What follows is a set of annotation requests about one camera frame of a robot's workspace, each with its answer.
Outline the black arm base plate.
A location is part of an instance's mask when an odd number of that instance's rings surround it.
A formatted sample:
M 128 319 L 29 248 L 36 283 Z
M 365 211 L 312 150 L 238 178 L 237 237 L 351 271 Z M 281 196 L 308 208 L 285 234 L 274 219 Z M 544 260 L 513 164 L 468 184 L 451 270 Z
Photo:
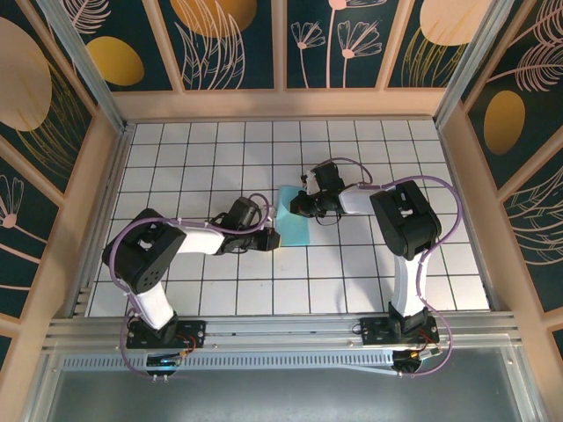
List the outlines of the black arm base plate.
M 180 349 L 202 348 L 205 340 L 206 322 L 201 320 L 172 319 L 160 330 L 155 330 L 143 320 L 128 325 L 126 348 L 144 349 Z
M 364 317 L 360 319 L 360 328 L 365 346 L 418 345 L 427 340 L 440 342 L 433 316 L 429 316 L 424 325 L 409 333 L 401 330 L 399 321 L 394 317 Z

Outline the light blue paper sheet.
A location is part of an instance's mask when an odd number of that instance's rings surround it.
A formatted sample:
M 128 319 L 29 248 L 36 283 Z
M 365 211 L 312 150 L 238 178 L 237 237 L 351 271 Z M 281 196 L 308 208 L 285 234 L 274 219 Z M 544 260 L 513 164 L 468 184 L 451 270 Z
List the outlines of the light blue paper sheet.
M 290 202 L 302 191 L 298 186 L 278 188 L 275 229 L 281 237 L 281 247 L 307 246 L 311 242 L 308 219 L 290 212 Z

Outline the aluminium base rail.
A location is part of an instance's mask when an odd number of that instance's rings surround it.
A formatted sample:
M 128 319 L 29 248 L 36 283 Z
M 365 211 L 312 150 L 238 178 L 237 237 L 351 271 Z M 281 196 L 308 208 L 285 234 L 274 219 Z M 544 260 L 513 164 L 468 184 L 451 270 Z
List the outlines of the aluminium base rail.
M 438 324 L 442 348 L 520 346 L 515 318 L 507 311 L 448 311 Z M 203 350 L 213 352 L 324 351 L 362 347 L 355 326 L 359 315 L 209 316 Z M 122 317 L 54 319 L 43 343 L 44 353 L 114 353 Z

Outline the grey metal panel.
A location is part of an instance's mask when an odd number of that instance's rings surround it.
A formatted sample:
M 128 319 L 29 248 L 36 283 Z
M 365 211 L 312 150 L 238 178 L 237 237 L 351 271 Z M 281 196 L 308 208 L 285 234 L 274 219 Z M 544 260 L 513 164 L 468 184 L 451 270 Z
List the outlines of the grey metal panel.
M 550 422 L 508 347 L 456 350 L 434 374 L 198 369 L 152 382 L 114 354 L 40 364 L 25 422 Z

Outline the aluminium side rail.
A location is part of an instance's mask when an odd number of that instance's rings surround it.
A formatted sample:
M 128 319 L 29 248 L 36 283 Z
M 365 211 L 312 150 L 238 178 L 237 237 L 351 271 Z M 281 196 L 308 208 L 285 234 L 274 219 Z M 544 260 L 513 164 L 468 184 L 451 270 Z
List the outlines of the aluminium side rail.
M 444 151 L 444 155 L 446 156 L 446 162 L 448 165 L 450 177 L 452 180 L 453 186 L 457 189 L 458 195 L 460 197 L 463 209 L 463 219 L 464 219 L 464 226 L 469 238 L 469 243 L 472 247 L 472 254 L 476 262 L 476 266 L 479 270 L 479 277 L 481 279 L 481 284 L 485 291 L 485 295 L 487 298 L 487 303 L 489 305 L 489 309 L 491 311 L 500 311 L 502 310 L 501 304 L 496 297 L 496 293 L 494 292 L 494 285 L 490 279 L 489 273 L 486 268 L 486 262 L 483 260 L 483 251 L 479 245 L 479 239 L 477 233 L 475 231 L 475 226 L 472 221 L 471 212 L 467 203 L 467 200 L 464 195 L 463 186 L 461 184 L 461 180 L 457 174 L 457 168 L 454 161 L 454 157 L 450 151 L 450 146 L 448 144 L 446 135 L 444 134 L 442 128 L 438 123 L 435 123 L 435 128 L 437 134 L 439 135 L 440 142 L 442 144 L 442 149 Z
M 96 195 L 89 208 L 88 224 L 81 244 L 80 259 L 77 261 L 76 277 L 61 309 L 63 317 L 72 318 L 76 314 L 88 313 L 88 307 L 82 310 L 80 296 L 83 291 L 90 293 L 91 286 L 97 282 L 102 252 L 111 228 L 114 206 L 117 203 L 119 186 L 134 132 L 135 124 L 126 124 L 125 128 L 113 138 L 112 146 L 106 155 L 107 159 L 96 184 Z

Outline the aluminium corner post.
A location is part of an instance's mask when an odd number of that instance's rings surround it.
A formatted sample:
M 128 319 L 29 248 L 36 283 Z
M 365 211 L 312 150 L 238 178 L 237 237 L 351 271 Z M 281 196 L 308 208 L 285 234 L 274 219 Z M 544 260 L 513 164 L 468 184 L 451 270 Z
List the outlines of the aluminium corner post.
M 119 135 L 125 132 L 124 119 L 118 110 L 106 82 L 99 74 L 86 46 L 71 24 L 59 0 L 36 0 L 46 19 L 51 23 L 65 50 L 77 65 L 77 70 Z
M 434 117 L 435 127 L 440 131 L 456 108 L 479 64 L 490 50 L 497 33 L 506 20 L 513 0 L 492 0 L 474 34 L 465 49 L 459 64 L 447 86 L 446 92 Z

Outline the small controller board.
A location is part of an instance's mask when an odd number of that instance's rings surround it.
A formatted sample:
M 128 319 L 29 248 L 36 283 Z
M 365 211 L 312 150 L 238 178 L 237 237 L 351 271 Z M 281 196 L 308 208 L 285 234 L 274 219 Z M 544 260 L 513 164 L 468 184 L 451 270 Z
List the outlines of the small controller board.
M 442 351 L 437 347 L 425 350 L 393 351 L 391 368 L 402 375 L 414 374 L 419 370 L 424 360 L 441 353 Z
M 145 366 L 147 368 L 170 370 L 172 367 L 178 367 L 184 357 L 183 353 L 150 353 L 146 357 Z

